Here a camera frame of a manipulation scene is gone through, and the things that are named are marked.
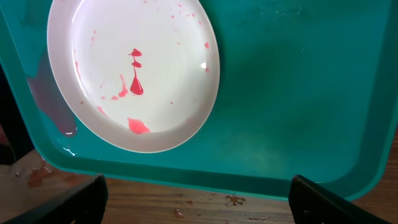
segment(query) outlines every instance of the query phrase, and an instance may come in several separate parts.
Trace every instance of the wooden table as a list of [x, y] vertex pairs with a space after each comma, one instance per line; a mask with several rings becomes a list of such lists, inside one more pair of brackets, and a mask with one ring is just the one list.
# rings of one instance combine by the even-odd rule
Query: wooden table
[[[109, 200], [103, 223], [294, 223], [287, 202], [243, 196], [244, 201], [233, 198], [242, 205], [230, 206], [225, 194], [116, 179], [107, 183]], [[354, 203], [398, 223], [398, 132], [382, 180]]]

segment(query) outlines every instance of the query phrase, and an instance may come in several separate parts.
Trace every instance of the tray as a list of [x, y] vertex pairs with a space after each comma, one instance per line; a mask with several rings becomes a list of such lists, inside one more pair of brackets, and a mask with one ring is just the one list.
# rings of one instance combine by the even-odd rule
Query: tray
[[51, 1], [0, 0], [1, 65], [41, 155], [72, 172], [278, 200], [295, 174], [348, 200], [371, 190], [398, 122], [397, 1], [200, 2], [220, 50], [215, 107], [191, 140], [148, 155], [96, 137], [61, 100], [73, 124], [39, 110], [27, 79], [45, 60]]

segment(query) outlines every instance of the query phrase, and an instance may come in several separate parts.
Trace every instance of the plate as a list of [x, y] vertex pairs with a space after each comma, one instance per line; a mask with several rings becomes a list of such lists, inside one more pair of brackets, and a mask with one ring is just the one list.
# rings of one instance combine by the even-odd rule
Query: plate
[[214, 105], [220, 60], [198, 1], [55, 0], [47, 45], [69, 107], [122, 149], [177, 147]]

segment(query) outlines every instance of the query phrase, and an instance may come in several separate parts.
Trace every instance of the white plate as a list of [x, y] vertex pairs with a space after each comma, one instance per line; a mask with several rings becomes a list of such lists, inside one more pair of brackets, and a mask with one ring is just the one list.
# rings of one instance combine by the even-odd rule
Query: white plate
[[47, 28], [63, 97], [105, 141], [165, 151], [210, 114], [220, 60], [197, 0], [54, 0]]

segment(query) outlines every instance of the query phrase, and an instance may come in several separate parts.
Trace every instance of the teal plastic tray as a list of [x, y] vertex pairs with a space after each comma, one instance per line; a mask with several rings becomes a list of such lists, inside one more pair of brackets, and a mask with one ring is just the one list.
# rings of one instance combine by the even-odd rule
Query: teal plastic tray
[[217, 101], [191, 140], [158, 154], [118, 149], [75, 117], [65, 137], [38, 109], [26, 80], [51, 1], [0, 0], [0, 59], [34, 145], [63, 170], [280, 200], [301, 174], [352, 200], [381, 178], [397, 125], [397, 2], [202, 0]]

